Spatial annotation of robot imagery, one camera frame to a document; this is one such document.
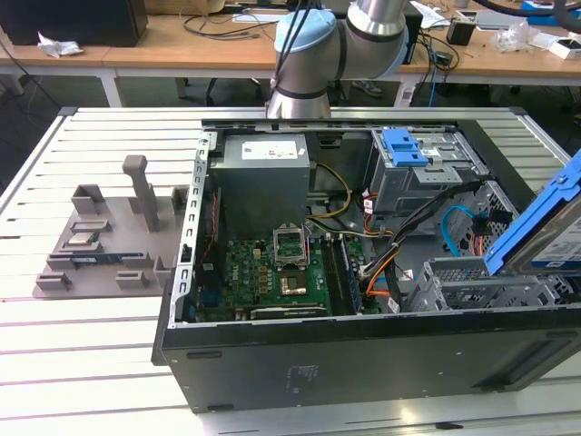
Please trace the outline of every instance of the floor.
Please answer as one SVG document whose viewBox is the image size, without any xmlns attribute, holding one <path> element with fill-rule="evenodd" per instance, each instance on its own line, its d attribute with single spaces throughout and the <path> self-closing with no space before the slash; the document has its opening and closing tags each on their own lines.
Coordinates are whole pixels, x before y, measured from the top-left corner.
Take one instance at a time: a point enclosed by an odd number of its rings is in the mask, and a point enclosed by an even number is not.
<svg viewBox="0 0 581 436">
<path fill-rule="evenodd" d="M 61 106 L 101 106 L 107 101 L 101 83 L 92 77 L 37 77 L 42 87 Z M 0 97 L 0 189 L 10 183 L 26 157 L 34 149 L 44 131 L 54 120 L 58 109 L 34 82 L 26 80 L 25 94 Z M 204 106 L 204 93 L 209 79 L 191 79 L 187 100 L 176 97 L 175 82 L 164 78 L 123 78 L 120 88 L 127 106 Z M 352 88 L 346 105 L 391 106 L 397 84 L 382 83 L 383 97 L 372 98 Z M 415 97 L 413 105 L 428 104 L 430 86 Z M 262 95 L 268 95 L 268 84 L 261 84 Z M 581 128 L 574 122 L 574 114 L 581 112 L 572 94 L 566 88 L 523 86 L 503 88 L 499 99 L 491 103 L 492 90 L 478 85 L 447 85 L 438 89 L 434 106 L 523 107 L 568 152 L 574 153 L 581 144 Z M 338 102 L 337 92 L 330 92 L 331 104 Z M 212 98 L 216 106 L 259 106 L 256 86 L 242 79 L 221 79 L 215 85 Z"/>
</svg>

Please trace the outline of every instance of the black box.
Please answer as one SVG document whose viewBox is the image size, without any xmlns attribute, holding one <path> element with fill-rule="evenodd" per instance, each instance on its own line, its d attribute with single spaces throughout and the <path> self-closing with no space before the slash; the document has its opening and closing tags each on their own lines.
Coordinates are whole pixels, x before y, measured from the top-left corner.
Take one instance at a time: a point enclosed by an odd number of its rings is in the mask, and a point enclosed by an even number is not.
<svg viewBox="0 0 581 436">
<path fill-rule="evenodd" d="M 143 0 L 0 0 L 0 25 L 15 45 L 40 32 L 80 45 L 133 47 L 147 26 Z"/>
<path fill-rule="evenodd" d="M 468 45 L 476 23 L 452 20 L 446 40 L 453 45 Z"/>
</svg>

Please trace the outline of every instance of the yellow wire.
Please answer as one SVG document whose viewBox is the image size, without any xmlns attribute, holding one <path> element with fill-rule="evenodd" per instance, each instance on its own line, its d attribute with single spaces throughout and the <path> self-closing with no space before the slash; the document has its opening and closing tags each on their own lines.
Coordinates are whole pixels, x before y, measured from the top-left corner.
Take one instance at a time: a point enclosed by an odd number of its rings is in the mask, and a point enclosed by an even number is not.
<svg viewBox="0 0 581 436">
<path fill-rule="evenodd" d="M 351 203 L 351 189 L 349 189 L 349 187 L 347 186 L 347 183 L 345 182 L 345 180 L 343 180 L 343 178 L 339 175 L 339 173 L 337 173 L 331 167 L 329 167 L 328 165 L 326 165 L 324 163 L 319 163 L 319 162 L 317 162 L 317 165 L 322 166 L 323 168 L 326 168 L 331 174 L 333 174 L 335 177 L 337 177 L 337 179 L 345 187 L 345 192 L 347 193 L 347 200 L 345 200 L 345 203 L 343 204 L 343 206 L 337 211 L 307 215 L 307 218 L 332 218 L 333 216 L 337 216 L 337 215 L 345 212 L 349 208 L 349 205 Z"/>
</svg>

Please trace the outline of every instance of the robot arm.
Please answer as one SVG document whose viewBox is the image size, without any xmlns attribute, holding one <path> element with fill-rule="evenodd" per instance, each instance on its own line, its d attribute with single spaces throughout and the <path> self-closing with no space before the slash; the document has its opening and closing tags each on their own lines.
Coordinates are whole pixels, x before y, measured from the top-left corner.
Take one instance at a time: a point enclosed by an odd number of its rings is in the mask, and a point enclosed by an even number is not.
<svg viewBox="0 0 581 436">
<path fill-rule="evenodd" d="M 272 79 L 269 118 L 330 116 L 327 83 L 337 79 L 380 78 L 403 62 L 408 45 L 405 0 L 357 0 L 346 20 L 309 8 L 286 15 L 277 26 L 274 44 L 279 63 L 284 40 L 295 21 L 303 22 L 294 43 Z"/>
</svg>

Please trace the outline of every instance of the power supply label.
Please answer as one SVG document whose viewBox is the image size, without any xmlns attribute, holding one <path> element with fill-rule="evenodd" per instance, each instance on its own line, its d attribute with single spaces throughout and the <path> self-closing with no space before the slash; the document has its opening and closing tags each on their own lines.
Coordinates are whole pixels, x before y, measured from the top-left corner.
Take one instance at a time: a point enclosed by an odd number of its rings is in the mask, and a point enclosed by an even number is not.
<svg viewBox="0 0 581 436">
<path fill-rule="evenodd" d="M 294 141 L 247 141 L 242 144 L 242 160 L 264 159 L 299 159 L 297 144 Z"/>
</svg>

